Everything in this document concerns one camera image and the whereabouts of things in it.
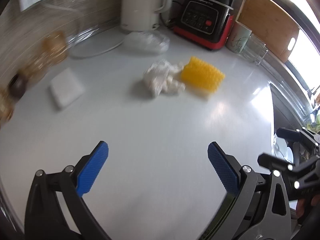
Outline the person's right hand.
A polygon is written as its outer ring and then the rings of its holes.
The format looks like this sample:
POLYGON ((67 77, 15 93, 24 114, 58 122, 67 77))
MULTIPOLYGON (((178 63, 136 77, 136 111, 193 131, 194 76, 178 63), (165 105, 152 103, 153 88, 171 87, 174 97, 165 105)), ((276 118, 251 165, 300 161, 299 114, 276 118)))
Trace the person's right hand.
POLYGON ((296 215, 298 218, 304 215, 305 209, 308 206, 314 207, 319 203, 319 194, 314 196, 312 199, 300 199, 296 205, 296 215))

